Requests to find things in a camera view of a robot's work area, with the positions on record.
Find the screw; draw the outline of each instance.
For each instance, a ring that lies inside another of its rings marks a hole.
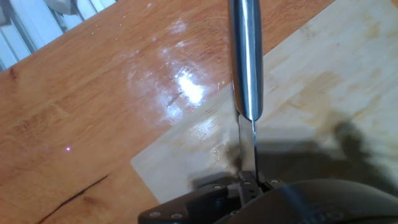
[[[160,216],[160,212],[152,212],[151,214],[149,214],[150,217],[159,217]]]
[[[182,214],[181,213],[174,213],[171,217],[172,218],[182,218]]]

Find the metal handle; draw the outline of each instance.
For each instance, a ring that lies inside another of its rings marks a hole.
[[[262,114],[262,30],[259,0],[229,0],[236,108],[250,121]]]

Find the wooden table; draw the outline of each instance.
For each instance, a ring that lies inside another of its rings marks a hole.
[[[261,1],[264,53],[331,2]],[[2,72],[0,223],[135,223],[157,205],[129,161],[231,81],[226,9],[120,0]]]

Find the wood grain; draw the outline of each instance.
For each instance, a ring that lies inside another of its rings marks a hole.
[[[264,52],[329,3],[261,1]],[[228,60],[225,1],[120,0],[2,72],[0,222],[134,223],[158,202],[130,158],[225,87]]]
[[[398,195],[397,20],[390,1],[336,1],[264,56],[256,133],[266,178],[348,179]],[[131,162],[163,203],[231,180],[238,141],[229,86]]]

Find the wooden cutting board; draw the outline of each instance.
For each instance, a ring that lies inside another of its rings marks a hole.
[[[265,177],[348,179],[396,194],[397,86],[397,8],[334,2],[264,56],[257,139]],[[162,203],[236,174],[238,156],[228,86],[131,164]]]

